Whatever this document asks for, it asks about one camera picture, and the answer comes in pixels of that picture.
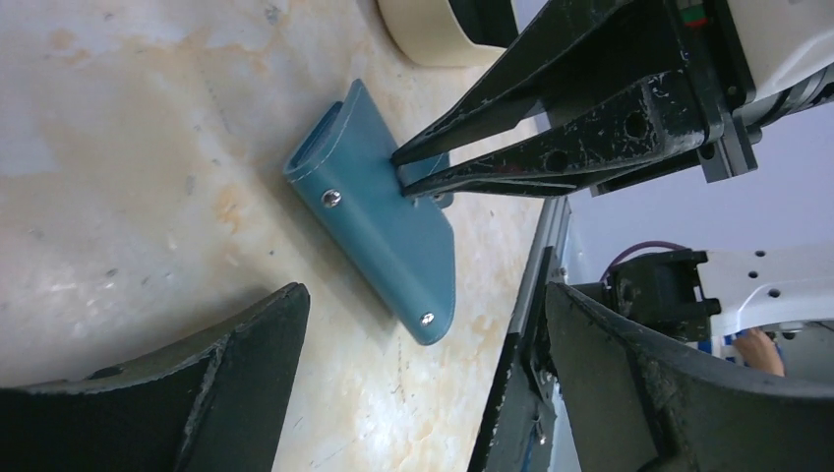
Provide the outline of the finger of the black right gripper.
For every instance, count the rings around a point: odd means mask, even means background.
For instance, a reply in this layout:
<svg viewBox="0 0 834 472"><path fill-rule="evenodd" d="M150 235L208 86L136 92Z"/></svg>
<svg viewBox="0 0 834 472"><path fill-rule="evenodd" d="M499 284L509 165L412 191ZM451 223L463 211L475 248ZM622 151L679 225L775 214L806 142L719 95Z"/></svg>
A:
<svg viewBox="0 0 834 472"><path fill-rule="evenodd" d="M514 128L539 112L571 119L663 71L649 46L673 1L549 1L498 61L442 117L395 151L404 165Z"/></svg>

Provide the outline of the blue card holder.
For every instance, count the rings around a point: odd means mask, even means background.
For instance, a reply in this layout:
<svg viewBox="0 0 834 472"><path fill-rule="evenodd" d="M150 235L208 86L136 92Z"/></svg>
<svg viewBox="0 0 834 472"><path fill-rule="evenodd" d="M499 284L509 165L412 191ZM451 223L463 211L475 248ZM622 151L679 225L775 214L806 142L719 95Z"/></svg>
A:
<svg viewBox="0 0 834 472"><path fill-rule="evenodd" d="M404 184L449 167L442 153L396 168L397 145L356 79L291 153L282 174L348 259L421 345L441 340L455 310L452 197L406 198Z"/></svg>

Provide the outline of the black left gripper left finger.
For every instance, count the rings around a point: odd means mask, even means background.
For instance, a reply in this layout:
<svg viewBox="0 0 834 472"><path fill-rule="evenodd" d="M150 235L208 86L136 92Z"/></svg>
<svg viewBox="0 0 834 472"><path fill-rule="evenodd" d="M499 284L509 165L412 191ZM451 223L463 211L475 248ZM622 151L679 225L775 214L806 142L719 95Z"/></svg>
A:
<svg viewBox="0 0 834 472"><path fill-rule="evenodd" d="M269 471L309 312L293 282L82 380L3 388L2 469Z"/></svg>

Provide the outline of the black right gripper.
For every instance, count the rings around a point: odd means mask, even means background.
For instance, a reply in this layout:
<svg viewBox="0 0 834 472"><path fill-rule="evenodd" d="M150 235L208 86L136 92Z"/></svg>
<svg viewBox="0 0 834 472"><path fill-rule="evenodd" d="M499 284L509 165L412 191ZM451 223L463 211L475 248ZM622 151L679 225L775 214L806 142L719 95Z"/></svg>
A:
<svg viewBox="0 0 834 472"><path fill-rule="evenodd" d="M600 196L694 166L718 182L757 169L752 148L765 127L832 102L832 2L677 6L700 43L694 88L717 102L722 120L703 146L706 131L686 73L664 72L565 125L408 184L402 195L557 197L595 185L591 193Z"/></svg>

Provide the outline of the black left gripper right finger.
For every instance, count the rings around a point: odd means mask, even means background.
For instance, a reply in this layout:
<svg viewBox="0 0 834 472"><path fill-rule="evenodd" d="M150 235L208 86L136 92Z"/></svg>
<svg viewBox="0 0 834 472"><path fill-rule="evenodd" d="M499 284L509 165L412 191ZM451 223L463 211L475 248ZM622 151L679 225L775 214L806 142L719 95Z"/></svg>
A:
<svg viewBox="0 0 834 472"><path fill-rule="evenodd" d="M829 471L833 388L731 364L552 282L551 356L584 471Z"/></svg>

